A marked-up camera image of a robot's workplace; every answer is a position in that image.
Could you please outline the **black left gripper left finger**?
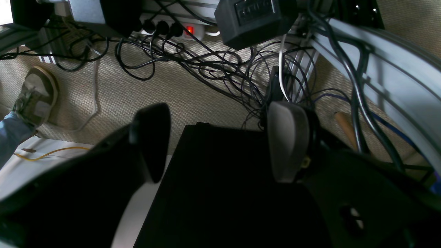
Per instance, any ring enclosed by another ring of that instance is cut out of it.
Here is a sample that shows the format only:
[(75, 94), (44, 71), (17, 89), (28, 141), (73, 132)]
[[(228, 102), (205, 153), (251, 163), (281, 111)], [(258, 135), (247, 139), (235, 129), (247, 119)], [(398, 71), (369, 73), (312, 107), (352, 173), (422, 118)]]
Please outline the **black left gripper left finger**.
[(170, 132), (169, 106), (149, 105), (87, 153), (2, 185), (1, 246), (109, 248), (131, 196), (160, 181)]

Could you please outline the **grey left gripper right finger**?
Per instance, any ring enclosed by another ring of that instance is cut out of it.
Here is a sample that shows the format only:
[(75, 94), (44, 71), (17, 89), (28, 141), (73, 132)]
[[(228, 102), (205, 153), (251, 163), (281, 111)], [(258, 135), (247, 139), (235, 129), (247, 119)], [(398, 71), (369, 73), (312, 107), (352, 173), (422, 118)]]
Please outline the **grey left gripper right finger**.
[(333, 247), (440, 247), (440, 196), (394, 165), (351, 150), (314, 112), (271, 102), (267, 134), (274, 179), (308, 190)]

